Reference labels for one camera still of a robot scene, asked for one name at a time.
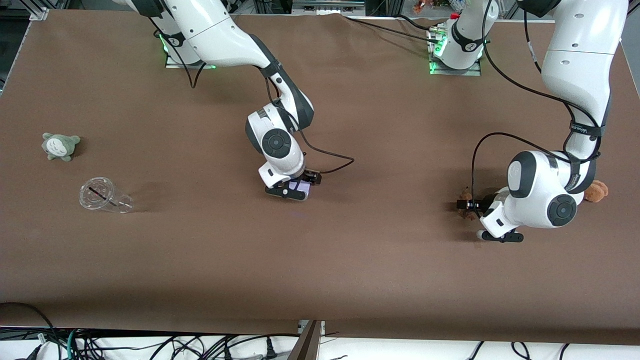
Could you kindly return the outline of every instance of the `white floor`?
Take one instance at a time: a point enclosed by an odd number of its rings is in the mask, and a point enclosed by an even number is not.
[[[185,336],[183,342],[192,337]],[[98,340],[101,347],[147,347],[162,343],[167,337],[155,338],[110,338]],[[219,336],[203,337],[205,347],[210,347]],[[288,351],[291,351],[296,338],[273,338],[274,350],[278,354],[283,353],[284,359]],[[25,359],[31,351],[38,346],[38,340],[0,341],[0,360]],[[194,350],[201,350],[199,342],[192,344]],[[336,360],[345,357],[345,360],[467,360],[477,345],[476,341],[431,341],[431,340],[379,340],[379,339],[349,339],[340,338],[331,340],[323,338],[319,347],[318,360]],[[558,360],[563,344],[551,343],[527,343],[531,359]],[[147,360],[157,347],[143,350],[110,350],[105,351],[105,360]],[[259,355],[266,353],[264,339],[253,340],[230,349],[232,357],[238,359],[259,359]],[[172,346],[168,345],[158,353],[156,360],[167,360],[171,357]],[[184,351],[176,360],[192,360],[197,357],[191,352]],[[487,342],[485,343],[476,360],[520,360],[511,349],[509,343]],[[576,345],[572,344],[564,353],[564,360],[638,360],[640,359],[640,347],[612,346],[612,345]],[[58,360],[58,353],[52,343],[42,347],[38,360]]]

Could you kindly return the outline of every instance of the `brown teddy bear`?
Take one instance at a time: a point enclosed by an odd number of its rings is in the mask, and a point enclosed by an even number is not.
[[[594,180],[593,183],[589,185],[589,188],[587,188],[587,190],[584,191],[584,200],[588,202],[600,202],[608,194],[609,194],[609,188],[607,187],[607,185],[605,185],[601,181]],[[471,197],[471,192],[469,191],[469,188],[465,188],[464,190],[462,190],[459,200],[471,200],[471,199],[472,197]],[[477,219],[477,216],[472,209],[471,210],[458,209],[458,214],[466,220],[473,221]]]
[[[594,180],[587,190],[584,191],[584,200],[588,202],[599,202],[609,194],[609,188],[603,182]]]

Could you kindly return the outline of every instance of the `white robotic arm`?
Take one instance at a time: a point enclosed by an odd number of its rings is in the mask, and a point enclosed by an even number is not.
[[[491,6],[484,26],[488,33],[498,19],[499,7],[495,0],[471,1],[458,19],[450,19],[440,25],[446,28],[447,33],[434,55],[446,66],[456,70],[468,69],[482,55],[482,24],[487,6]]]
[[[537,16],[550,13],[556,21],[542,78],[554,95],[576,105],[571,106],[575,121],[563,151],[554,152],[560,160],[541,151],[513,158],[508,187],[483,201],[480,221],[486,230],[478,236],[484,240],[522,241],[518,226],[551,229],[575,217],[595,177],[611,105],[609,69],[628,7],[625,0],[518,0],[518,5]]]
[[[218,67],[253,65],[276,86],[281,96],[248,116],[247,137],[267,162],[259,174],[270,195],[305,200],[307,193],[288,188],[290,180],[319,184],[321,176],[305,169],[305,159],[292,134],[311,124],[314,109],[255,35],[242,31],[220,0],[124,0],[162,30],[184,63],[204,61]]]

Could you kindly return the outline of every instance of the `brown table surface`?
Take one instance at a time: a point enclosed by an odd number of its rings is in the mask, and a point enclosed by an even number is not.
[[[270,197],[244,134],[268,101],[259,72],[207,70],[192,90],[163,67],[147,19],[52,11],[31,26],[0,99],[1,300],[64,327],[270,332],[319,318],[343,336],[640,344],[640,101],[622,51],[598,162],[609,197],[564,228],[521,228],[523,243],[501,244],[476,240],[479,223],[451,211],[473,148],[491,131],[558,148],[561,104],[484,61],[479,78],[429,75],[424,43],[339,15],[236,20],[312,100],[310,141],[356,163],[306,202]],[[539,55],[552,32],[531,25]],[[543,90],[522,24],[491,36],[504,71]],[[79,135],[73,161],[48,161],[44,132]],[[504,186],[524,149],[488,141],[478,187]],[[308,151],[308,164],[340,161]],[[78,191],[94,176],[130,193],[136,212],[83,209]],[[40,324],[3,311],[2,323]]]

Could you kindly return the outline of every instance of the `plastic cup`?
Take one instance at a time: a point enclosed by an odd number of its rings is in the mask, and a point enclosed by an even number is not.
[[[94,177],[80,188],[80,205],[89,210],[124,214],[133,209],[133,200],[106,177]]]

